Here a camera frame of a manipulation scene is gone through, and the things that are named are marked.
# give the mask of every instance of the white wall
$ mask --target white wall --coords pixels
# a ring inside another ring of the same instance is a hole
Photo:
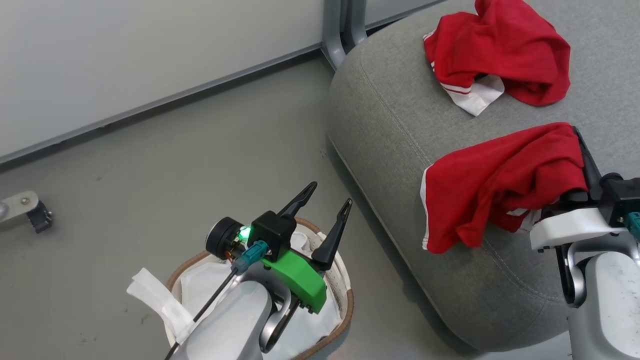
[[[436,0],[367,0],[365,24],[388,19]]]
[[[0,162],[321,41],[323,0],[4,0]]]

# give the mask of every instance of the black cable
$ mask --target black cable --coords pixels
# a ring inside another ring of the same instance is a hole
[[[227,286],[227,284],[231,281],[231,279],[233,279],[234,275],[238,273],[238,269],[234,268],[233,270],[231,270],[231,273],[227,276],[227,278],[222,282],[222,284],[220,285],[220,287],[218,287],[218,289],[216,290],[216,292],[213,293],[213,295],[211,295],[211,297],[209,298],[209,300],[206,302],[206,304],[204,304],[204,306],[200,309],[200,311],[198,312],[198,314],[196,316],[193,317],[193,322],[197,323],[198,320],[202,317],[202,315],[204,315],[204,313],[207,311],[207,309],[209,308],[209,306],[211,306],[211,304],[213,304],[213,301],[216,300],[216,298],[218,297],[218,295],[220,295],[220,293],[222,292],[222,290]],[[171,347],[171,349],[169,349],[169,353],[167,353],[166,357],[164,358],[164,360],[169,360],[171,359],[171,356],[173,356],[173,353],[175,353],[175,351],[178,349],[178,347],[180,346],[180,344],[178,344],[178,341],[176,341],[173,346]]]
[[[231,281],[233,276],[235,274],[237,274],[237,273],[238,273],[238,269],[237,268],[231,270],[231,274],[229,274],[227,276],[227,278],[222,282],[222,285],[220,285],[220,287],[216,290],[216,292],[214,292],[213,295],[211,295],[211,297],[209,298],[207,303],[204,304],[204,306],[200,309],[198,314],[196,316],[194,316],[193,322],[198,322],[198,320],[202,317],[202,315],[204,315],[205,311],[207,311],[209,306],[211,306],[211,304],[213,303],[213,300],[216,300],[216,297],[218,297],[218,295],[220,295],[220,293],[222,292],[222,289],[224,289],[227,286],[227,284]]]
[[[180,344],[178,344],[178,341],[176,341],[175,343],[173,343],[173,346],[171,347],[171,349],[169,350],[169,353],[164,357],[164,360],[169,360],[171,359],[171,356],[173,356],[173,353],[178,349],[178,347],[180,346]]]

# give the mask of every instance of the cable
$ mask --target cable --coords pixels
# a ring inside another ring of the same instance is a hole
[[[266,256],[269,247],[267,243],[258,240],[253,245],[246,249],[242,255],[237,258],[234,263],[231,264],[231,271],[236,270],[239,274],[243,274],[245,271],[249,270],[249,266],[260,261],[260,259]]]
[[[206,304],[204,304],[204,306],[200,309],[200,311],[198,312],[198,314],[196,316],[193,317],[193,322],[197,323],[198,320],[202,317],[202,315],[204,315],[204,313],[207,311],[207,309],[209,308],[209,306],[211,306],[211,304],[213,303],[214,300],[216,300],[216,298],[218,297],[218,295],[220,295],[220,293],[222,292],[222,290],[227,287],[227,284],[231,281],[231,279],[233,279],[233,277],[235,276],[235,274],[238,273],[238,268],[233,268],[231,269],[231,273],[227,276],[227,278],[222,282],[222,284],[220,285],[220,287],[218,287],[218,289],[216,290],[216,292],[213,293],[213,295],[211,295],[211,297],[209,298],[209,300],[207,301]],[[178,349],[178,347],[180,346],[180,344],[178,344],[178,341],[176,341],[173,346],[171,347],[171,349],[169,349],[169,353],[167,353],[166,357],[164,358],[164,360],[169,360],[171,359],[171,356],[173,356],[173,354],[175,353],[175,351]]]
[[[171,347],[171,350],[169,350],[169,353],[166,355],[166,357],[164,357],[164,360],[171,359],[171,356],[173,356],[173,353],[178,349],[179,346],[180,346],[180,344],[178,344],[178,341],[173,343],[173,346]]]
[[[209,298],[209,300],[207,301],[206,304],[204,304],[204,306],[200,309],[200,311],[198,312],[198,314],[196,316],[193,317],[193,322],[198,322],[198,320],[202,317],[202,315],[204,315],[205,311],[207,311],[207,309],[209,308],[209,306],[211,306],[211,304],[213,303],[213,300],[216,300],[216,297],[218,297],[218,295],[220,295],[220,293],[222,292],[222,290],[227,286],[227,284],[231,281],[231,278],[233,278],[233,276],[235,276],[235,274],[238,273],[238,269],[231,269],[231,273],[227,276],[227,278],[222,282],[222,285],[220,285],[220,287],[216,290],[216,292],[213,293],[213,295],[211,295],[211,297]]]

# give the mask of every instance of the fabric seat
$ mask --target fabric seat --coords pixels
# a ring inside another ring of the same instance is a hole
[[[426,167],[452,151],[556,121],[577,126],[600,171],[640,176],[640,2],[530,0],[572,47],[572,85],[561,102],[536,108],[504,94],[480,116],[455,106],[427,64],[422,36],[441,16],[474,12],[447,0],[373,34],[337,71],[328,134],[432,305],[462,340],[509,350],[566,330],[554,252],[527,235],[490,226],[480,249],[421,249],[419,197]]]

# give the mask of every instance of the gray floor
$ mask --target gray floor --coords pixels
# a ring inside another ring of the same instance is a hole
[[[0,358],[164,358],[162,321],[126,294],[131,276],[145,267],[167,280],[217,219],[249,222],[315,180],[299,215],[320,228],[355,200],[340,246],[355,315],[317,359],[567,359],[566,335],[517,354],[450,339],[327,148],[331,76],[307,61],[1,172],[0,199],[34,190],[56,223],[40,235],[24,218],[0,225]]]

